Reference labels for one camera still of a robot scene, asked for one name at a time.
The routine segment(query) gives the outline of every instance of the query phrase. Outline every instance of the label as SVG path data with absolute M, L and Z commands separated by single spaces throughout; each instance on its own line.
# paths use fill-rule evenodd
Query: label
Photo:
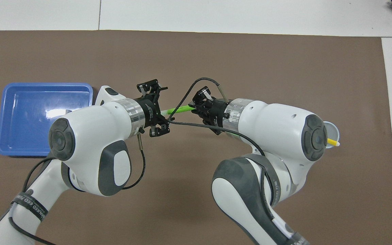
M 48 214 L 48 210 L 34 197 L 25 192 L 20 192 L 11 203 L 17 203 L 33 213 L 40 221 Z
M 147 104 L 145 104 L 145 105 L 148 108 L 149 118 L 152 119 L 154 117 L 154 111 L 152 110 L 152 108 L 149 105 L 147 105 Z

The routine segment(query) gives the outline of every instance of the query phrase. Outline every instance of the yellow pen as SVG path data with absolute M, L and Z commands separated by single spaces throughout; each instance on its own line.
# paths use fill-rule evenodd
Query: yellow pen
M 340 146 L 340 143 L 338 141 L 332 140 L 331 138 L 328 138 L 328 143 L 333 146 Z

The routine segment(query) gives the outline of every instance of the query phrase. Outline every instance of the black strap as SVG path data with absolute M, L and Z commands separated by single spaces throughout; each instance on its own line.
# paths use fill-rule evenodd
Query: black strap
M 25 192 L 19 192 L 11 203 L 17 203 L 33 213 L 41 222 L 48 214 L 48 210 L 39 201 Z

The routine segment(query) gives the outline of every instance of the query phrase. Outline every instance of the green marker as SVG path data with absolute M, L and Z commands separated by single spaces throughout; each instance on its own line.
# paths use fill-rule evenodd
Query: green marker
M 169 109 L 169 110 L 161 111 L 161 114 L 162 114 L 163 116 L 165 116 L 165 115 L 170 115 L 174 110 L 175 110 L 175 109 L 172 108 L 172 109 Z M 194 110 L 194 108 L 193 108 L 193 107 L 190 107 L 190 106 L 188 106 L 188 105 L 185 105 L 185 106 L 183 106 L 183 107 L 178 107 L 178 109 L 176 110 L 175 113 L 183 113 L 183 112 L 187 112 L 187 111 L 191 111 L 191 110 Z

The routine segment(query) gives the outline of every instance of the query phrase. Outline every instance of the white floor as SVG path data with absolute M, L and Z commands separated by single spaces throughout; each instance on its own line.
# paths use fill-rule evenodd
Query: white floor
M 382 37 L 392 123 L 389 0 L 0 0 L 0 30 L 98 29 Z

